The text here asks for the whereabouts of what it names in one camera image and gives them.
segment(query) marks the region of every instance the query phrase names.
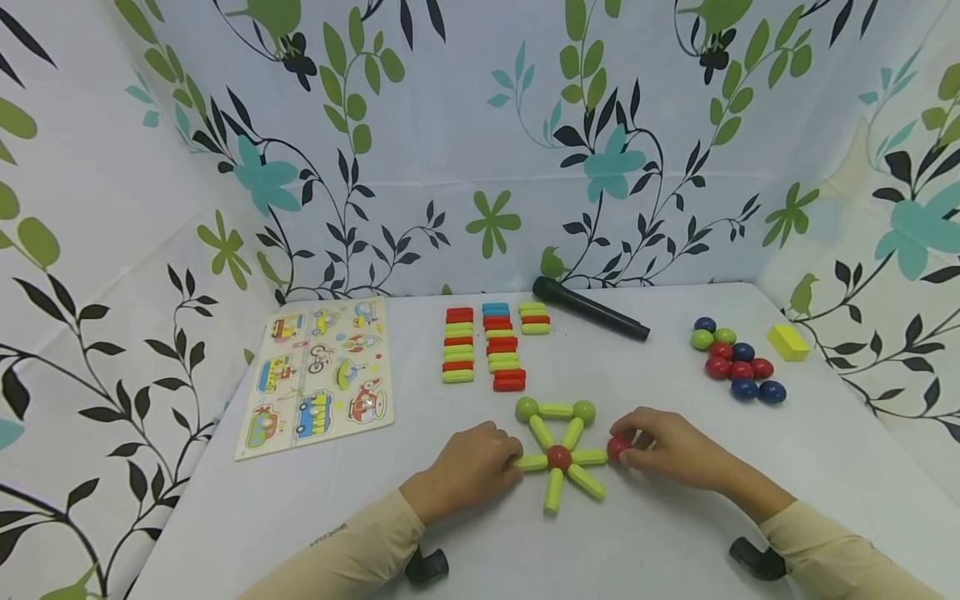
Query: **hand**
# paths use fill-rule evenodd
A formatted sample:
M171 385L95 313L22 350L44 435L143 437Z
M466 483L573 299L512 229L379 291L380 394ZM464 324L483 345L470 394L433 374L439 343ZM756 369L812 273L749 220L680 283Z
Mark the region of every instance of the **hand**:
M488 420L450 438L432 467L400 486L400 493L429 526L496 498L523 476L510 463L523 455L517 438Z

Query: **wooden puzzle board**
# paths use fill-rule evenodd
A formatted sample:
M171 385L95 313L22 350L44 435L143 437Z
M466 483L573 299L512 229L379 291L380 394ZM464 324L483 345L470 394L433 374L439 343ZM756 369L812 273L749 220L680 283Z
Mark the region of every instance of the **wooden puzzle board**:
M394 422L383 298L287 304L267 323L235 460Z

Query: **teal flower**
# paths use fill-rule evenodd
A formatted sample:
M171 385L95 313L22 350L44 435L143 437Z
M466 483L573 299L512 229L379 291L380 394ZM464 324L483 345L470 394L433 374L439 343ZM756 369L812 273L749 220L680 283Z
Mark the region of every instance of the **teal flower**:
M960 181L940 190L926 204L901 201L890 215L892 231L876 244L875 258L897 254L900 272L911 281L924 274L928 251L960 253L960 224L948 220L960 204Z
M584 173L590 178L587 197L591 202L600 200L600 193L604 190L608 195L620 200L627 197L627 178L623 176L639 169L647 161L647 157L639 150L621 152L625 141L627 133L622 125L618 125L607 140L604 152L588 156L587 160L584 160Z
M260 163L260 153L246 136L240 137L240 163L233 167L233 175L250 190L253 204L263 216L270 216L270 207L296 212L300 202L283 188L297 178L297 167L284 160Z

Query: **white table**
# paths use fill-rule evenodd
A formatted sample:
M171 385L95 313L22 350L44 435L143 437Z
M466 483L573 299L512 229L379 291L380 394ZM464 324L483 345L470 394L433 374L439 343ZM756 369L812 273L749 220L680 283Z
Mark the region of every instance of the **white table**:
M918 468L818 357L784 363L767 343L777 308L749 284L586 292L653 330L645 343L550 309L554 331L520 336L524 394L593 401L597 422L578 447L603 447L607 429L638 404L682 413L788 490L870 538L947 596L960 594L960 509ZM529 294L389 300L396 422L385 429L241 463L233 449L250 376L241 383L139 577L133 598L232 598L260 575L428 466L449 435L493 419L529 452L536 442L514 418L520 394L492 392L477 341L476 381L440 382L444 310ZM778 408L733 400L702 371L687 339L713 317L755 345L788 390ZM551 426L562 435L565 424ZM400 577L382 597L757 598L793 597L781 580L753 580L728 556L738 536L759 547L754 525L732 504L669 482L590 468L608 490L596 503L564 482L556 518L542 514L546 477L531 473L506 498L427 533L450 575L424 591Z

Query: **yellow block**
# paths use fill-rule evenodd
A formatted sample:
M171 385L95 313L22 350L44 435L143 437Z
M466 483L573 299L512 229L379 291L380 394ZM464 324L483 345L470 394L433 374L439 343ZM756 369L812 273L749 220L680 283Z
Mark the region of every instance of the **yellow block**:
M525 471L543 470L547 466L546 454L534 454L533 456L521 456L514 461L514 467L520 467Z
M810 346L806 344L800 333L789 324L774 325L767 332L767 340L773 345L780 358L786 361L804 360L810 353Z
M444 383L464 383L467 381L473 381L473 371L462 369L444 373Z

